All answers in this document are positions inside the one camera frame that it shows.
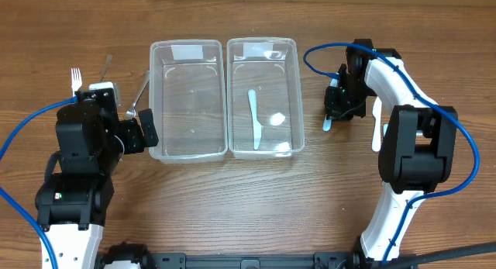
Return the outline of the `pale blue plastic knife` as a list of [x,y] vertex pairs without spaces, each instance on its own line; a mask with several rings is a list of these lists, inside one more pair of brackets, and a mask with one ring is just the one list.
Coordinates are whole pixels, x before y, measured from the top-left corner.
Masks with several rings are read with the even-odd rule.
[[383,137],[385,137],[385,136],[386,136],[387,130],[388,130],[388,124],[387,124],[387,123],[385,123],[385,124],[383,125]]

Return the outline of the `light blue plastic knife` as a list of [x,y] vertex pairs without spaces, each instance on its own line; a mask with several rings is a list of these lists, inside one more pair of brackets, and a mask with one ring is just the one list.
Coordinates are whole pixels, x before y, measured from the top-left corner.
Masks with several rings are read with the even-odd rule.
[[257,119],[257,93],[254,89],[248,91],[248,99],[253,123],[253,148],[254,150],[258,150],[263,126]]

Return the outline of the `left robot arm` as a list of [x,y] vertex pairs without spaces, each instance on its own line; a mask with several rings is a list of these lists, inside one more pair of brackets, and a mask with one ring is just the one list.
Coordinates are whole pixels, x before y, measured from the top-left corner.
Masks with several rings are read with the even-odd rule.
[[58,111],[56,134],[60,149],[35,198],[49,241],[43,267],[93,268],[114,193],[112,173],[123,155],[157,145],[153,113],[121,120],[108,105],[77,102]]

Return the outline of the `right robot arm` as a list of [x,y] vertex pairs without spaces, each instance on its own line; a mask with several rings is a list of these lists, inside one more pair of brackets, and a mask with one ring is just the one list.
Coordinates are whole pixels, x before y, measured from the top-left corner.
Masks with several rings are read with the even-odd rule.
[[383,135],[374,137],[381,197],[351,262],[366,266],[398,258],[417,209],[448,179],[458,116],[454,107],[438,105],[416,85],[395,49],[376,48],[370,39],[343,47],[346,63],[328,75],[322,128],[363,117],[371,96],[390,114]]

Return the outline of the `white plastic utensil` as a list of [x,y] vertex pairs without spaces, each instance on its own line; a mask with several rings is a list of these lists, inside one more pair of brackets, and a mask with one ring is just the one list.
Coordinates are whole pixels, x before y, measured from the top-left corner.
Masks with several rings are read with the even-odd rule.
[[379,152],[381,149],[381,111],[382,111],[382,101],[379,97],[376,98],[372,115],[375,119],[374,121],[374,132],[371,141],[371,149],[374,152]]

